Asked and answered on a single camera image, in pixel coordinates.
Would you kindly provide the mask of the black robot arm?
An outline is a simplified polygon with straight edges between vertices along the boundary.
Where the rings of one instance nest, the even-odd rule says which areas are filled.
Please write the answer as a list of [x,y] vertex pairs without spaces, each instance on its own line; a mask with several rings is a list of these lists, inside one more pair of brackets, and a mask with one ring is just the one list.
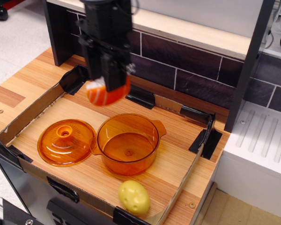
[[126,84],[134,71],[130,58],[133,30],[129,0],[84,0],[86,17],[76,22],[81,30],[79,43],[90,80],[103,78],[108,92]]

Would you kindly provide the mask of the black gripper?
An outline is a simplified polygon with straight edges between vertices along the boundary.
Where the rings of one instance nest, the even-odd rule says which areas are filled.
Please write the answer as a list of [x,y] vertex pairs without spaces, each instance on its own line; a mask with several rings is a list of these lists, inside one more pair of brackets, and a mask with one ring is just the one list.
[[130,1],[83,1],[85,18],[76,24],[81,29],[79,43],[90,80],[102,78],[108,92],[126,84],[131,65],[132,9]]

